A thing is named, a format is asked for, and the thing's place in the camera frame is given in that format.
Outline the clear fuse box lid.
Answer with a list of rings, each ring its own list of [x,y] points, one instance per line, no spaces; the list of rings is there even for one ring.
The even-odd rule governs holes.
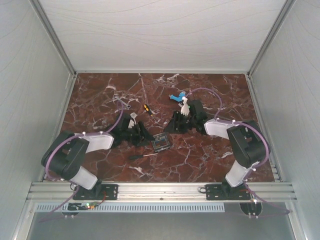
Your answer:
[[[153,138],[151,144],[155,153],[167,150],[172,146],[166,132],[156,134]]]

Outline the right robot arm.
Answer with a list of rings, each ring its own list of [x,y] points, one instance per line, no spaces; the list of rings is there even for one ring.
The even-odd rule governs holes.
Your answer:
[[[245,187],[249,174],[269,158],[269,144],[257,123],[250,121],[209,118],[199,99],[183,97],[181,109],[174,111],[172,119],[164,128],[170,134],[185,134],[195,129],[204,136],[213,136],[230,141],[235,161],[218,185],[207,184],[199,191],[207,200],[249,200],[250,192]]]

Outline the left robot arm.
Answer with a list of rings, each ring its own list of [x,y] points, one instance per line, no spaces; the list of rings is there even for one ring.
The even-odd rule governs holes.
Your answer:
[[[41,159],[41,165],[48,174],[54,174],[76,184],[74,200],[100,199],[106,189],[102,181],[83,167],[85,155],[100,150],[118,147],[123,141],[135,147],[144,147],[155,138],[148,132],[142,121],[135,122],[127,113],[121,113],[106,131],[94,133],[73,133],[63,131],[54,140]]]

